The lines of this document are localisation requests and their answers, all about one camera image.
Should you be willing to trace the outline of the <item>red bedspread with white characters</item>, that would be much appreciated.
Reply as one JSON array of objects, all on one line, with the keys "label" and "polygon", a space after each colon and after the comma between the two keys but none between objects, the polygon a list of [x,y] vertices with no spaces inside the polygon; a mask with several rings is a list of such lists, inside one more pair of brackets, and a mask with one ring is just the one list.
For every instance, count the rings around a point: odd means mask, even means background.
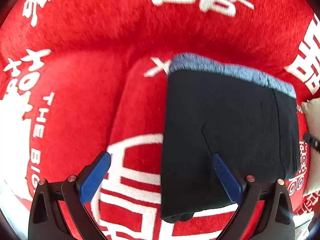
[{"label": "red bedspread with white characters", "polygon": [[235,205],[160,218],[169,69],[180,53],[319,95],[306,0],[18,0],[1,27],[1,210],[26,239],[41,179],[114,160],[86,209],[106,239],[215,239]]}]

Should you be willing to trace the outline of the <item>cream pillow on right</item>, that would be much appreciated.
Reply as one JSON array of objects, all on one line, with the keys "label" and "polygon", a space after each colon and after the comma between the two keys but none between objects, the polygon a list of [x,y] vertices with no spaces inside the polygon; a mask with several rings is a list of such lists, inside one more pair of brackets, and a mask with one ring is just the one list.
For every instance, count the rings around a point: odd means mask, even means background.
[{"label": "cream pillow on right", "polygon": [[310,146],[309,175],[304,196],[319,191],[319,101],[320,99],[316,98],[308,102],[302,102],[302,109],[308,126],[308,132],[304,133],[303,139]]}]

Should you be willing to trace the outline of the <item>black pants with floral trim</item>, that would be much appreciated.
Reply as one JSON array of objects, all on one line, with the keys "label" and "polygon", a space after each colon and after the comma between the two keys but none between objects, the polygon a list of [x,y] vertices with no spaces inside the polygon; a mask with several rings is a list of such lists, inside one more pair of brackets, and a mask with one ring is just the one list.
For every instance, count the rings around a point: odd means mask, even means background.
[{"label": "black pants with floral trim", "polygon": [[300,167],[293,85],[257,69],[183,53],[169,68],[161,163],[168,223],[231,204],[212,156],[240,177],[274,182]]}]

